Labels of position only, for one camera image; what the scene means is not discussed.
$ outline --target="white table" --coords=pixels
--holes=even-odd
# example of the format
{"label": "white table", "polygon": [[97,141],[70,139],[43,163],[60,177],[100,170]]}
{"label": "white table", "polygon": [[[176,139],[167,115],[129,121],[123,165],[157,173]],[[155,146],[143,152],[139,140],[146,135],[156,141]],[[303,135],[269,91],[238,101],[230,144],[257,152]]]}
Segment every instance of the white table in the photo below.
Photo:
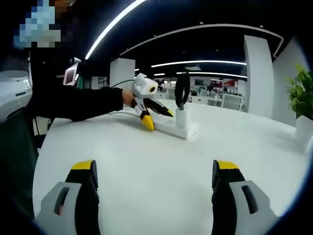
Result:
{"label": "white table", "polygon": [[[174,101],[162,102],[175,111]],[[190,105],[201,125],[193,141],[149,132],[138,117],[125,114],[78,123],[56,119],[35,170],[35,215],[43,197],[75,163],[95,159],[102,234],[209,235],[212,163],[220,159],[237,164],[281,216],[309,165],[292,139],[294,128],[229,109]]]}

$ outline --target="person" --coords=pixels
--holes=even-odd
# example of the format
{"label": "person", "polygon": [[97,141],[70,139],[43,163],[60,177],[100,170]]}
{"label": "person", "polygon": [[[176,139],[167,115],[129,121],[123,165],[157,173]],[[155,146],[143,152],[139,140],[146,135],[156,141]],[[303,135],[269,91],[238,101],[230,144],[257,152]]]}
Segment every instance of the person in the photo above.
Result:
{"label": "person", "polygon": [[[72,6],[75,0],[39,1],[44,11],[52,12],[60,17]],[[34,14],[37,22],[41,14]],[[0,123],[0,163],[2,166],[1,177],[5,179],[2,189],[10,195],[13,203],[28,218],[34,218],[32,203],[32,184],[36,161],[37,148],[34,146],[34,131],[32,120],[35,117],[68,118],[72,121],[83,121],[88,118],[104,115],[112,111],[123,109],[123,105],[131,106],[134,95],[130,91],[119,88],[101,88],[99,90],[78,89],[72,86],[63,86],[57,75],[64,73],[69,68],[73,54],[68,45],[55,43],[55,47],[45,47],[45,34],[40,31],[44,27],[37,27],[37,31],[29,31],[30,25],[21,27],[19,35],[14,38],[14,46],[4,48],[0,57],[1,71],[23,70],[28,71],[30,58],[30,71],[32,78],[32,97],[26,107],[16,112],[11,118]],[[37,48],[23,49],[27,43],[37,41]]]}

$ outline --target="white power strip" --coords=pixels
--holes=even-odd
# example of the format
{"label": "white power strip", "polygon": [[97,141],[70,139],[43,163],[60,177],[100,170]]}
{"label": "white power strip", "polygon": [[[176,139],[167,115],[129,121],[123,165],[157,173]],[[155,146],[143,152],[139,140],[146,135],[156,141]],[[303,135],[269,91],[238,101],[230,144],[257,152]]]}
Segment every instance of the white power strip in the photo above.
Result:
{"label": "white power strip", "polygon": [[150,113],[155,129],[173,136],[178,136],[183,139],[189,139],[194,136],[198,130],[197,123],[187,125],[187,128],[178,127],[174,117],[167,117],[157,113]]}

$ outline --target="ceiling light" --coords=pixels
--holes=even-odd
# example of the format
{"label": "ceiling light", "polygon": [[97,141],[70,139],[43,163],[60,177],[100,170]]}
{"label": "ceiling light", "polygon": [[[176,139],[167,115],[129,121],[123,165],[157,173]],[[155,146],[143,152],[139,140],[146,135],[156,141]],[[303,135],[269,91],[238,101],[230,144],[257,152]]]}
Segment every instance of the ceiling light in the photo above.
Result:
{"label": "ceiling light", "polygon": [[242,62],[234,62],[234,61],[224,61],[224,60],[193,60],[193,61],[182,61],[182,62],[172,62],[160,65],[152,65],[152,68],[161,67],[166,65],[180,65],[180,64],[194,64],[194,63],[224,63],[224,64],[235,64],[235,65],[246,65],[246,63]]}
{"label": "ceiling light", "polygon": [[85,60],[88,60],[93,51],[97,48],[99,43],[102,41],[102,39],[108,34],[108,32],[121,20],[123,19],[128,13],[130,13],[132,10],[134,10],[136,7],[138,7],[140,4],[142,4],[145,0],[136,0],[132,4],[130,4],[124,11],[122,11],[115,19],[103,30],[103,32],[100,34],[100,36],[97,38],[97,40],[93,43],[92,47],[88,51]]}
{"label": "ceiling light", "polygon": [[212,74],[212,75],[223,75],[223,76],[248,78],[247,76],[228,74],[228,73],[219,73],[219,72],[189,72],[189,74]]}

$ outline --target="green leaves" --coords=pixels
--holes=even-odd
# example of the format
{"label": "green leaves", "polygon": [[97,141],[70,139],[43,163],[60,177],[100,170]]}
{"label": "green leaves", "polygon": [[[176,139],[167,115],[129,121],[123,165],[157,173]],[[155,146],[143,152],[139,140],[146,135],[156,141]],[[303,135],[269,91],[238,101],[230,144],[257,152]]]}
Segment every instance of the green leaves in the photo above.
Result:
{"label": "green leaves", "polygon": [[296,65],[296,67],[298,76],[294,80],[288,78],[291,85],[288,88],[290,107],[296,113],[296,118],[304,115],[313,120],[313,76],[301,66]]}

